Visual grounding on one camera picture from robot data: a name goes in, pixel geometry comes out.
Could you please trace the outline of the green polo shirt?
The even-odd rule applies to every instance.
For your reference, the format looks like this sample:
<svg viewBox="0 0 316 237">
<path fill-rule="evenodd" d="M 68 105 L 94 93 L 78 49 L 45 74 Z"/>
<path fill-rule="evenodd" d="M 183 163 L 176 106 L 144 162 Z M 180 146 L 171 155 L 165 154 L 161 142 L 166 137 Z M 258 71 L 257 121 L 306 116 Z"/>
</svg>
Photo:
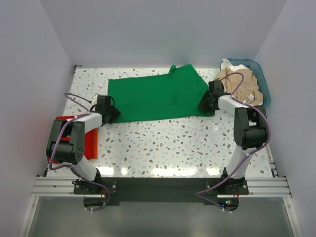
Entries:
<svg viewBox="0 0 316 237">
<path fill-rule="evenodd" d="M 207 83 L 191 64 L 172 65 L 169 72 L 162 75 L 110 79 L 108 82 L 108 94 L 121 112 L 117 123 L 212 117 L 214 113 L 198 109 L 207 90 Z"/>
</svg>

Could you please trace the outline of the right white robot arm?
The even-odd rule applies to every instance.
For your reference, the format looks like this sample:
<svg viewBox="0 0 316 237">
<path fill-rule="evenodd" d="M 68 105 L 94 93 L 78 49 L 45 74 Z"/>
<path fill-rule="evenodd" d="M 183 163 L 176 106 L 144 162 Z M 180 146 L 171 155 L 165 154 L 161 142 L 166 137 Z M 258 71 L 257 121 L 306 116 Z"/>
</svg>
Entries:
<svg viewBox="0 0 316 237">
<path fill-rule="evenodd" d="M 234 117 L 236 147 L 231 161 L 224 168 L 222 176 L 225 179 L 220 181 L 221 191 L 231 194 L 237 189 L 236 180 L 245 177 L 252 157 L 268 144 L 270 128 L 264 106 L 253 106 L 240 101 L 226 93 L 218 80 L 209 82 L 208 86 L 197 108 L 207 113 L 222 110 Z"/>
</svg>

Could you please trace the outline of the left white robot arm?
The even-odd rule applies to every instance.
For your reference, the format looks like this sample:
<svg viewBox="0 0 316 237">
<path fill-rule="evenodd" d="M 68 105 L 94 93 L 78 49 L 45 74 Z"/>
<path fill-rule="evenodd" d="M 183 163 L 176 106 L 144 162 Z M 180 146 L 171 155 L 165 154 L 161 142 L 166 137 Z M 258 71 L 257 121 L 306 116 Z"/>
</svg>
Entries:
<svg viewBox="0 0 316 237">
<path fill-rule="evenodd" d="M 114 122 L 120 115 L 110 95 L 95 94 L 91 108 L 83 107 L 85 113 L 73 118 L 55 119 L 46 146 L 49 169 L 69 168 L 92 194 L 102 189 L 99 170 L 84 155 L 85 135 L 105 124 Z"/>
</svg>

